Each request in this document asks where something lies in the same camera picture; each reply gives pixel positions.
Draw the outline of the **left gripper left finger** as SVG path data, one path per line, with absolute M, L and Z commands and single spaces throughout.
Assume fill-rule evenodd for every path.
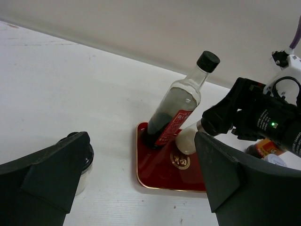
M 57 195 L 54 144 L 0 166 L 2 226 L 61 226 L 74 198 Z

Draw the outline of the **white pepper shaker jar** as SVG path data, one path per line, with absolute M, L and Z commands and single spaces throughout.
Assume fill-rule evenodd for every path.
M 180 152 L 185 155 L 191 155 L 196 152 L 194 138 L 198 131 L 204 132 L 201 120 L 186 127 L 176 136 L 175 144 Z

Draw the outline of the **white salt shaker jar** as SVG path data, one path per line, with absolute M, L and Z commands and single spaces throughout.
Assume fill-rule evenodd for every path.
M 74 198 L 87 186 L 87 178 L 92 170 L 94 150 L 86 131 L 72 132 L 55 144 L 57 152 L 56 185 L 57 195 Z

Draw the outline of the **red lid chili sauce jar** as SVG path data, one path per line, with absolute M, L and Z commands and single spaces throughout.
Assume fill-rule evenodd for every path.
M 280 149 L 276 144 L 268 139 L 258 141 L 254 145 L 250 145 L 246 148 L 245 153 L 253 157 L 262 159 L 268 154 L 275 154 L 277 156 L 283 154 L 285 151 Z

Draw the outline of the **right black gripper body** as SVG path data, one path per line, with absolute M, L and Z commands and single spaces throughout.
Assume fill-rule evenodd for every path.
M 229 130 L 238 139 L 257 141 L 267 138 L 293 154 L 301 155 L 301 96 L 288 103 L 272 86 L 247 78 L 238 78 L 229 93 L 202 114 L 202 127 L 211 135 Z

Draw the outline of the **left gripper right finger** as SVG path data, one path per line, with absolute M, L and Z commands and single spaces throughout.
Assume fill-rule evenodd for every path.
M 298 226 L 301 173 L 255 158 L 214 137 L 194 138 L 212 213 L 221 226 Z

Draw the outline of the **tall dark vinegar bottle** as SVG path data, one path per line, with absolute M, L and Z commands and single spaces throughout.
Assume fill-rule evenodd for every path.
M 145 145 L 156 149 L 168 143 L 200 104 L 200 90 L 219 63 L 216 54 L 204 51 L 190 74 L 171 84 L 142 133 Z

